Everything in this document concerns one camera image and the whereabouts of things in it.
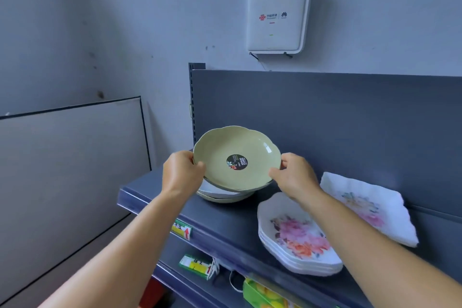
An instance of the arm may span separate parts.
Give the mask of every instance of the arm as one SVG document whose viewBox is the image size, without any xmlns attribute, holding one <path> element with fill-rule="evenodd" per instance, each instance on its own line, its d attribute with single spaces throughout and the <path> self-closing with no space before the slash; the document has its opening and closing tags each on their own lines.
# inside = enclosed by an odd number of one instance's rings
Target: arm
<svg viewBox="0 0 462 308">
<path fill-rule="evenodd" d="M 270 176 L 315 219 L 375 308 L 460 307 L 462 286 L 374 229 L 319 186 L 308 162 L 283 154 Z"/>
<path fill-rule="evenodd" d="M 138 306 L 176 216 L 204 177 L 205 165 L 193 165 L 192 155 L 181 151 L 170 156 L 161 193 L 40 308 Z"/>
</svg>

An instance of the left hand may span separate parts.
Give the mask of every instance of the left hand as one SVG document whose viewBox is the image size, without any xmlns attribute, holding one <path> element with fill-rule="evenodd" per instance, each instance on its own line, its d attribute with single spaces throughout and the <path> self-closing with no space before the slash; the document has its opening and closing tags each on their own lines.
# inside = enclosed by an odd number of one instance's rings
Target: left hand
<svg viewBox="0 0 462 308">
<path fill-rule="evenodd" d="M 190 198 L 202 184 L 205 174 L 205 163 L 193 164 L 191 151 L 178 151 L 170 155 L 164 163 L 162 175 L 162 193 L 174 193 Z"/>
</svg>

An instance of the white router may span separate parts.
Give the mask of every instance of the white router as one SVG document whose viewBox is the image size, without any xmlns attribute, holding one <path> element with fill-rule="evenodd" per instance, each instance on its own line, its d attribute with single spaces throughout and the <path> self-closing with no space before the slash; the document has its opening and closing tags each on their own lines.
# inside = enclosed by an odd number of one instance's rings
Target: white router
<svg viewBox="0 0 462 308">
<path fill-rule="evenodd" d="M 254 54 L 303 50 L 310 0 L 249 0 L 247 49 Z"/>
</svg>

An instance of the wall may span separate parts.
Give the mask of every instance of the wall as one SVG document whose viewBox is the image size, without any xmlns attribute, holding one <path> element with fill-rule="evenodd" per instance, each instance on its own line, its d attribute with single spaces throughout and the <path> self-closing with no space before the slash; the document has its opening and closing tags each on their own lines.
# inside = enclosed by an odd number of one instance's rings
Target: wall
<svg viewBox="0 0 462 308">
<path fill-rule="evenodd" d="M 0 5 L 0 115 L 99 100 L 82 0 Z"/>
<path fill-rule="evenodd" d="M 273 71 L 458 76 L 458 0 L 312 0 L 303 53 L 261 56 Z M 263 70 L 245 50 L 246 0 L 87 0 L 105 90 L 141 94 L 162 162 L 191 148 L 188 62 Z"/>
</svg>

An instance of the hand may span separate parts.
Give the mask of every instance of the hand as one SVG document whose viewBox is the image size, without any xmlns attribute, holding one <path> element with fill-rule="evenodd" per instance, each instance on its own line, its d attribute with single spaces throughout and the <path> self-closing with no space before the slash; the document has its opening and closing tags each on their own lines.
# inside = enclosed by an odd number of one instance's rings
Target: hand
<svg viewBox="0 0 462 308">
<path fill-rule="evenodd" d="M 290 198 L 301 201 L 304 194 L 321 190 L 313 168 L 303 157 L 286 153 L 281 155 L 281 167 L 271 168 L 269 176 Z"/>
<path fill-rule="evenodd" d="M 204 174 L 205 163 L 193 164 L 191 151 L 175 152 L 164 163 L 162 193 L 184 196 L 186 201 L 199 189 Z"/>
</svg>

